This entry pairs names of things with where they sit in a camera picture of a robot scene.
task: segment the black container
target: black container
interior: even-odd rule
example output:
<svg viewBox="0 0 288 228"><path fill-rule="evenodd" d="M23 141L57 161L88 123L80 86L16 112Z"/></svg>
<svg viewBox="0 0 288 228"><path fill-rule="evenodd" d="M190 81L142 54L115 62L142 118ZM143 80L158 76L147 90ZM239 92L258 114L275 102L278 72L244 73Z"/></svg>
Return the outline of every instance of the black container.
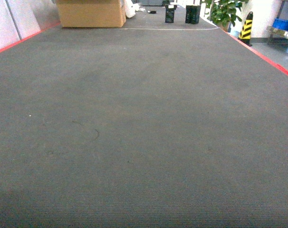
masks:
<svg viewBox="0 0 288 228"><path fill-rule="evenodd" d="M185 23L187 24L198 24L200 18L200 6L186 6Z"/></svg>
<svg viewBox="0 0 288 228"><path fill-rule="evenodd" d="M173 23L174 19L174 5L165 5L165 23Z"/></svg>
<svg viewBox="0 0 288 228"><path fill-rule="evenodd" d="M170 0L163 0L162 1L162 6L166 6L170 4Z"/></svg>

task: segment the white wall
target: white wall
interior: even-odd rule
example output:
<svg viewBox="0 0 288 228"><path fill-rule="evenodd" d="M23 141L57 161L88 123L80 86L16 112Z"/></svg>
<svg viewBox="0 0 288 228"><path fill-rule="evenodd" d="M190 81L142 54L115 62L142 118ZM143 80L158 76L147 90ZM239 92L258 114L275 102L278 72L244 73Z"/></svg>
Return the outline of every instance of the white wall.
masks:
<svg viewBox="0 0 288 228"><path fill-rule="evenodd" d="M21 38L59 23L54 0L7 0ZM0 0L0 49L19 41L5 0Z"/></svg>
<svg viewBox="0 0 288 228"><path fill-rule="evenodd" d="M0 49L19 41L9 9L4 0L0 0Z"/></svg>
<svg viewBox="0 0 288 228"><path fill-rule="evenodd" d="M247 17L248 13L252 11L254 14L254 19L251 37L269 37L267 26L271 26L273 24L280 5L280 0L249 0L248 4L243 7L243 11L241 13L242 23L237 22L236 26L232 28L232 30L240 32L245 18ZM288 20L288 2L285 2L280 18Z"/></svg>
<svg viewBox="0 0 288 228"><path fill-rule="evenodd" d="M267 38L269 32L267 26L272 25L279 10L281 1L279 0L249 0L243 7L241 13L242 23L237 22L232 30L240 32L242 25L250 11L253 12L252 38Z"/></svg>

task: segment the green leaves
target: green leaves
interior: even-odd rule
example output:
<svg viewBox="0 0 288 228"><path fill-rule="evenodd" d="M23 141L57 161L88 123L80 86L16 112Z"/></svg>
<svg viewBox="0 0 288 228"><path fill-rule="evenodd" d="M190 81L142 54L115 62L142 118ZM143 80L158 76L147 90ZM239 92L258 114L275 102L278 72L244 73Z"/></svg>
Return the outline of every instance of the green leaves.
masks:
<svg viewBox="0 0 288 228"><path fill-rule="evenodd" d="M236 20L242 21L236 13L237 9L242 11L243 2L248 3L249 0L202 0L202 3L206 3L206 8L211 9L211 15L208 19L214 24L222 24L224 27L229 22L235 26Z"/></svg>

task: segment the red tape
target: red tape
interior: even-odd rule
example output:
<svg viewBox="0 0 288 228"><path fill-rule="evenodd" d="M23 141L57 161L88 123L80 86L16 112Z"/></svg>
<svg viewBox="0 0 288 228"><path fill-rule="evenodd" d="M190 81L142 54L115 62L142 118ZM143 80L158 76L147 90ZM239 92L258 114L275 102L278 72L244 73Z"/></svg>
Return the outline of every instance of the red tape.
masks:
<svg viewBox="0 0 288 228"><path fill-rule="evenodd" d="M26 41L27 39L30 39L30 38L38 35L39 33L42 33L42 32L44 32L44 31L46 31L46 30L48 30L48 29L50 29L50 28L53 28L53 27L55 27L55 26L58 26L58 25L60 25L60 23L57 23L57 24L55 24L55 25L52 25L52 26L50 26L50 27L48 27L48 28L46 28L46 29L44 29L44 30L41 30L41 31L39 31L39 32L36 32L36 33L32 34L31 36L28 36L28 37L26 37L26 38L24 38L24 39L22 39L22 40L20 40L20 41L17 41L17 42L15 42L15 43L13 43L13 44L10 44L10 45L6 46L6 47L3 47L2 49L0 49L0 52L3 52L3 51L5 51L5 50L8 50L8 49L16 46L17 44L20 44L20 43Z"/></svg>
<svg viewBox="0 0 288 228"><path fill-rule="evenodd" d="M256 54L257 56L259 56L260 58L262 58L264 61L268 62L269 64L271 64L273 67L275 67L276 69L280 70L282 73L286 74L288 76L288 70L285 69L283 66L275 63L274 61L272 61L271 59L269 59L268 57L264 56L263 54L261 54L260 52L252 49L251 47L249 47L248 45L246 45L245 43L241 42L240 40L238 40L236 37L232 36L231 34L227 33L230 37L232 37L234 40L236 40L237 42L239 42L240 44L242 44L243 46L245 46L248 50L250 50L251 52L253 52L254 54Z"/></svg>

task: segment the warning bollard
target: warning bollard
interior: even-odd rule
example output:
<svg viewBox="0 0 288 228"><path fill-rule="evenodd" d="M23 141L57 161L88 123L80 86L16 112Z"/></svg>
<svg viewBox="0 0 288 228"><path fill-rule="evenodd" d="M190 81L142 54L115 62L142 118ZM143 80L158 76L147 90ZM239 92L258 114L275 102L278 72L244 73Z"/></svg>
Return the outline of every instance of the warning bollard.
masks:
<svg viewBox="0 0 288 228"><path fill-rule="evenodd" d="M244 25L238 37L238 40L241 40L243 43L247 44L250 47L252 46L252 44L250 44L250 33L252 31L252 23L253 23L253 12L250 12L247 18L245 19Z"/></svg>

